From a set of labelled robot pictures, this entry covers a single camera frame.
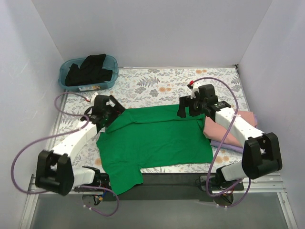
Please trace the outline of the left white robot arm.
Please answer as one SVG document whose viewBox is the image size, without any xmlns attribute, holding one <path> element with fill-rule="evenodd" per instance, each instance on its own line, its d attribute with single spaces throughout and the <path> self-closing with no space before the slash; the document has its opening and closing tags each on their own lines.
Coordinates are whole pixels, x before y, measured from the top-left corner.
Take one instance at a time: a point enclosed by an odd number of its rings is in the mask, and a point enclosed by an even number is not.
<svg viewBox="0 0 305 229">
<path fill-rule="evenodd" d="M 76 129 L 51 150 L 39 153 L 35 176 L 37 187 L 65 196 L 76 187 L 88 185 L 96 189 L 100 184 L 98 169 L 74 169 L 72 162 L 87 142 L 109 127 L 125 108 L 112 95 L 94 94 L 89 101 L 91 106 L 79 116 Z"/>
</svg>

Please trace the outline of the green t shirt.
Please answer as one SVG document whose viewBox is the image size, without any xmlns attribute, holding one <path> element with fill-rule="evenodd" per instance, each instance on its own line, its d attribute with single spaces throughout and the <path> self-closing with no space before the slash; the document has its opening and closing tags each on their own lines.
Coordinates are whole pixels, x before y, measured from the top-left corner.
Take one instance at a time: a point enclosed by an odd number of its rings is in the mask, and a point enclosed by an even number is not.
<svg viewBox="0 0 305 229">
<path fill-rule="evenodd" d="M 141 169 L 211 163 L 213 152 L 204 136 L 205 116 L 177 116 L 178 105 L 126 109 L 96 145 L 103 170 L 116 194 L 143 183 Z"/>
</svg>

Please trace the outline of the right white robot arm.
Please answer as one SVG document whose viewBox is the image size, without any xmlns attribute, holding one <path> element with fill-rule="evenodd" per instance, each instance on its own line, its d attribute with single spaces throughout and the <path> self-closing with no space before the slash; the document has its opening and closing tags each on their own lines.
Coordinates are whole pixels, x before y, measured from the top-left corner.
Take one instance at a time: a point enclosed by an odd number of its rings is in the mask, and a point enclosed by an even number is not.
<svg viewBox="0 0 305 229">
<path fill-rule="evenodd" d="M 212 181 L 206 181 L 207 184 L 220 186 L 246 177 L 257 179 L 282 169 L 277 135 L 266 134 L 253 127 L 238 116 L 227 102 L 220 102 L 212 84 L 200 85 L 190 82 L 188 87 L 192 93 L 179 98 L 177 115 L 185 118 L 187 114 L 204 114 L 229 130 L 243 146 L 242 161 L 218 168 Z"/>
</svg>

